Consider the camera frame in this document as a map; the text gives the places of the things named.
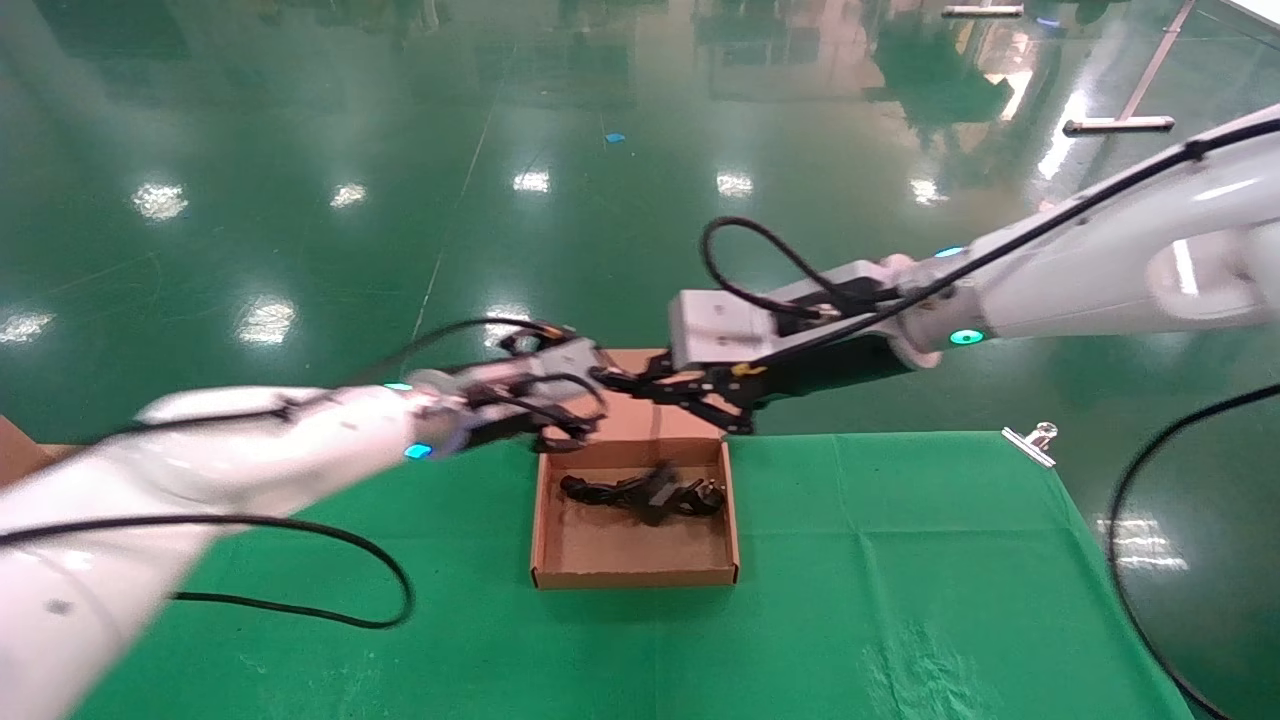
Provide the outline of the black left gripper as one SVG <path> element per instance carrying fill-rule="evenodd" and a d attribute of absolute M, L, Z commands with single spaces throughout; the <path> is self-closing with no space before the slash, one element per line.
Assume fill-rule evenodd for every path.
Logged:
<path fill-rule="evenodd" d="M 480 448 L 521 434 L 540 433 L 540 454 L 572 454 L 586 446 L 591 420 L 558 420 L 532 405 L 479 404 L 468 406 L 463 450 Z"/>

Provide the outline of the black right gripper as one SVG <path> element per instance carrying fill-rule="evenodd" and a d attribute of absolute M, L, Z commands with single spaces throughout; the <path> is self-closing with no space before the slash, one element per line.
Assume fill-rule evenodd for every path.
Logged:
<path fill-rule="evenodd" d="M 750 388 L 753 402 L 764 406 L 782 398 L 883 380 L 910 370 L 887 338 L 860 334 L 774 363 L 753 377 Z M 700 380 L 675 380 L 675 375 L 671 364 L 648 364 L 639 373 L 620 366 L 591 369 L 591 378 L 612 392 L 653 404 L 680 404 L 684 411 L 727 436 L 755 433 L 753 410 L 733 405 L 714 386 L 701 386 Z"/>

